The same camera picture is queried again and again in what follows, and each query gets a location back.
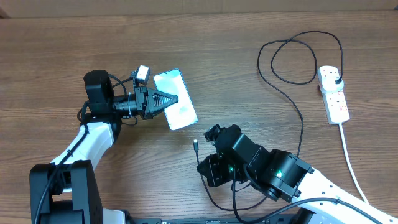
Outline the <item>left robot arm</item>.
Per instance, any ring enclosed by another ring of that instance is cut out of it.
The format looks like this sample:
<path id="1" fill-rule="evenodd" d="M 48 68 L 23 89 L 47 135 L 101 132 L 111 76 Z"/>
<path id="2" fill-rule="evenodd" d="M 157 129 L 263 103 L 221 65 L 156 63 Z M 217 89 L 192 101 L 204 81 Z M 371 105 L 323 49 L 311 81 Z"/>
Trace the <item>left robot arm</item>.
<path id="1" fill-rule="evenodd" d="M 146 67 L 131 73 L 133 93 L 114 94 L 114 75 L 92 70 L 83 80 L 88 95 L 77 114 L 79 132 L 54 160 L 33 166 L 29 174 L 32 223 L 133 223 L 127 210 L 105 209 L 95 168 L 117 140 L 123 120 L 152 119 L 178 102 L 178 96 L 146 86 Z"/>

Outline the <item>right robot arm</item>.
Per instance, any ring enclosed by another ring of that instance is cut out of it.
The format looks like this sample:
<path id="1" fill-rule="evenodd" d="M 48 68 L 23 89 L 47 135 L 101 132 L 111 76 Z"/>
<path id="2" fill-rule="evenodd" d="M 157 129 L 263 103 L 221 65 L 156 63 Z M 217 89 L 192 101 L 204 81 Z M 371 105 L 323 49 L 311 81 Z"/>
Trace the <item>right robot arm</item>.
<path id="1" fill-rule="evenodd" d="M 255 223 L 294 207 L 300 207 L 304 223 L 397 223 L 396 217 L 344 191 L 296 155 L 254 143 L 235 124 L 228 128 L 216 124 L 204 137 L 216 149 L 197 165 L 208 186 L 249 182 L 265 198 L 288 202 Z"/>

